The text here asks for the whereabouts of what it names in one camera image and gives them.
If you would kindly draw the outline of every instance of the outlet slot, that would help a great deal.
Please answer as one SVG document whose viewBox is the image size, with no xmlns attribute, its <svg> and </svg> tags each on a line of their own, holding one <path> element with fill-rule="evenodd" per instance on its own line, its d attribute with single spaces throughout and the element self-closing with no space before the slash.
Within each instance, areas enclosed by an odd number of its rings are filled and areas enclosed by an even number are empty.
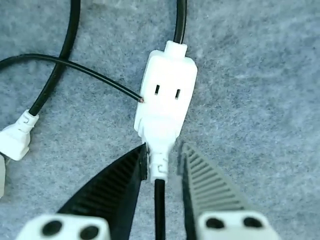
<svg viewBox="0 0 320 240">
<path fill-rule="evenodd" d="M 154 92 L 154 94 L 155 94 L 155 95 L 158 95 L 159 88 L 160 88 L 160 86 L 159 86 L 159 85 L 157 85 L 157 86 L 155 87 L 155 92 Z"/>
<path fill-rule="evenodd" d="M 178 98 L 179 98 L 179 95 L 180 95 L 180 89 L 178 89 L 178 90 L 176 91 L 175 99 L 178 99 Z"/>
</svg>

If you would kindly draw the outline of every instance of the white extension cord outlet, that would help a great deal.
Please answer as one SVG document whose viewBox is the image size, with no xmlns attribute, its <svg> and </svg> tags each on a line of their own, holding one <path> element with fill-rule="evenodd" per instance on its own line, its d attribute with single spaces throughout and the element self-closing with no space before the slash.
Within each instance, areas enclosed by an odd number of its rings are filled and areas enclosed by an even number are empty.
<svg viewBox="0 0 320 240">
<path fill-rule="evenodd" d="M 195 88 L 197 66 L 187 45 L 168 41 L 150 53 L 144 72 L 134 129 L 146 142 L 151 181 L 168 180 L 168 155 L 180 135 Z"/>
</svg>

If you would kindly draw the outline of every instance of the black cord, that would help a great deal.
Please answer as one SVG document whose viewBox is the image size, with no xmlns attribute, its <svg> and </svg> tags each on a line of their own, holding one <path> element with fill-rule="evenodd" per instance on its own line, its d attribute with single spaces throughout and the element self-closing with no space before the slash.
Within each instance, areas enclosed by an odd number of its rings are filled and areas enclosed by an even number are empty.
<svg viewBox="0 0 320 240">
<path fill-rule="evenodd" d="M 165 181 L 154 182 L 155 240 L 166 239 Z"/>
<path fill-rule="evenodd" d="M 187 22 L 187 0 L 176 0 L 176 22 L 173 41 L 182 44 Z"/>
<path fill-rule="evenodd" d="M 85 66 L 82 66 L 80 64 L 77 64 L 72 61 L 64 60 L 59 57 L 55 56 L 49 56 L 49 55 L 44 55 L 44 54 L 36 54 L 36 53 L 29 53 L 29 54 L 21 54 L 18 56 L 11 56 L 8 57 L 2 61 L 0 61 L 0 70 L 2 70 L 5 67 L 8 67 L 9 65 L 12 65 L 14 63 L 20 62 L 20 61 L 25 61 L 25 60 L 32 60 L 32 59 L 37 59 L 37 60 L 43 60 L 43 61 L 48 61 L 48 62 L 54 62 L 56 64 L 61 64 L 65 67 L 69 67 L 72 69 L 76 69 L 80 72 L 83 72 L 85 74 L 88 74 L 110 86 L 112 86 L 115 89 L 118 89 L 119 91 L 123 92 L 124 94 L 128 95 L 129 97 L 133 98 L 134 100 L 143 103 L 143 98 L 135 93 L 134 91 L 126 88 L 125 86 L 121 85 L 120 83 L 96 72 L 93 71 Z"/>
<path fill-rule="evenodd" d="M 59 55 L 59 58 L 61 59 L 68 60 L 71 54 L 72 48 L 74 46 L 78 25 L 79 25 L 80 5 L 81 5 L 81 0 L 71 0 L 70 2 L 70 17 L 69 17 L 68 29 L 67 29 L 64 43 Z M 54 69 L 48 81 L 46 82 L 38 98 L 35 100 L 34 104 L 29 110 L 29 113 L 31 115 L 36 116 L 40 112 L 41 108 L 44 106 L 46 101 L 49 99 L 50 95 L 53 93 L 65 68 L 66 67 L 62 64 L 56 64 L 54 66 Z"/>
</svg>

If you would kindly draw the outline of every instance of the white plug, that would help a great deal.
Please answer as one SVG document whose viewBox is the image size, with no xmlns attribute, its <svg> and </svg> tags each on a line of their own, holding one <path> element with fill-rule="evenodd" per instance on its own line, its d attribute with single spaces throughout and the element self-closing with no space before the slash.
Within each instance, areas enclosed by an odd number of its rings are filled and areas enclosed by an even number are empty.
<svg viewBox="0 0 320 240">
<path fill-rule="evenodd" d="M 32 116 L 28 110 L 19 119 L 0 131 L 0 152 L 9 158 L 19 161 L 29 151 L 30 131 L 39 119 Z"/>
<path fill-rule="evenodd" d="M 150 178 L 168 181 L 169 152 L 180 135 L 195 88 L 197 66 L 187 45 L 168 41 L 150 53 L 144 71 L 134 129 L 147 144 Z"/>
</svg>

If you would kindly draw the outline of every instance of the carpet surface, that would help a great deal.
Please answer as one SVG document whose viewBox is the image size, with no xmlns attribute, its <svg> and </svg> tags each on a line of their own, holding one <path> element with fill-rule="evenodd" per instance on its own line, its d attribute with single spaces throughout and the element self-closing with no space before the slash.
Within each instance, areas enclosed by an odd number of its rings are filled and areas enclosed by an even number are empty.
<svg viewBox="0 0 320 240">
<path fill-rule="evenodd" d="M 68 0 L 0 1 L 0 58 L 58 56 Z M 174 35 L 175 0 L 86 0 L 71 60 L 139 91 L 149 53 Z M 320 236 L 320 2 L 189 0 L 185 43 L 198 66 L 179 141 L 230 175 L 284 240 Z M 30 108 L 53 65 L 0 73 L 0 129 Z M 136 102 L 67 69 L 40 112 L 30 152 L 7 161 L 0 239 L 54 213 L 83 184 L 138 146 Z M 168 240 L 184 239 L 177 150 L 166 186 Z M 154 239 L 153 185 L 143 182 L 132 240 Z"/>
</svg>

